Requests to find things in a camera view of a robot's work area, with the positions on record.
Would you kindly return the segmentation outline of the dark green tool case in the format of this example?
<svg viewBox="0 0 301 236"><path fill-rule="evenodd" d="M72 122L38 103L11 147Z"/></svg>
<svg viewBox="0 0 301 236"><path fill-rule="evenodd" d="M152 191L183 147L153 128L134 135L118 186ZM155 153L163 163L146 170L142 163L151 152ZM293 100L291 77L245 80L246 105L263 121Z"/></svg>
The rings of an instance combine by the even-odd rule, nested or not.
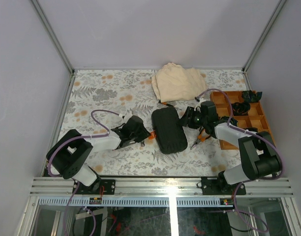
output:
<svg viewBox="0 0 301 236"><path fill-rule="evenodd" d="M155 110L151 120L157 144L163 154L182 152L188 147L186 135L179 124L179 116L174 107Z"/></svg>

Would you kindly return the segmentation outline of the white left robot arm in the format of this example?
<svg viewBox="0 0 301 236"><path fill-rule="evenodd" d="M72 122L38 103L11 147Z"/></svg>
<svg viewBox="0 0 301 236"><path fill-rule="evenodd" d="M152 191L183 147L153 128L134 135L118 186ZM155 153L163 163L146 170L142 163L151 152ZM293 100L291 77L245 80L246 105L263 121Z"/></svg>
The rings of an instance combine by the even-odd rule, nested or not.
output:
<svg viewBox="0 0 301 236"><path fill-rule="evenodd" d="M69 130L47 153L48 174L52 177L73 179L84 189L95 194L100 190L101 178L95 170L85 164L90 153L117 150L143 143L151 136L137 116L129 115L124 123L101 135L82 135L76 129Z"/></svg>

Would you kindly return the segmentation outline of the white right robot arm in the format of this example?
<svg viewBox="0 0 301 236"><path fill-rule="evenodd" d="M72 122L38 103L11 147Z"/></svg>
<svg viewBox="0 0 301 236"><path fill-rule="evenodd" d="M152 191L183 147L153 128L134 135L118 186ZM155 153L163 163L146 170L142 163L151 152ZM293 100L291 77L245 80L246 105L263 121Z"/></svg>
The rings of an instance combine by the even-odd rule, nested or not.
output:
<svg viewBox="0 0 301 236"><path fill-rule="evenodd" d="M220 119L216 106L211 101L187 107L180 124L202 132L218 140L237 147L241 163L218 174L217 188L228 194L240 182L280 177L283 170L282 160L269 132L253 132L235 126L232 116Z"/></svg>

